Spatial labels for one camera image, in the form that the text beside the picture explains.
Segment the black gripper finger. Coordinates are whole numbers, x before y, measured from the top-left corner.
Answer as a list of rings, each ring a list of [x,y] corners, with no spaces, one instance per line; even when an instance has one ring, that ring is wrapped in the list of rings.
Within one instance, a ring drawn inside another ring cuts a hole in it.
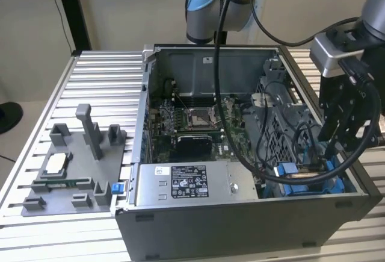
[[[338,151],[364,151],[372,143],[372,134],[365,121],[340,118],[336,130],[336,149]]]
[[[339,126],[339,120],[342,117],[341,112],[328,112],[324,113],[324,121],[321,131],[318,135],[319,142],[327,142],[326,150],[324,151],[324,158],[331,158],[336,150],[336,131]]]

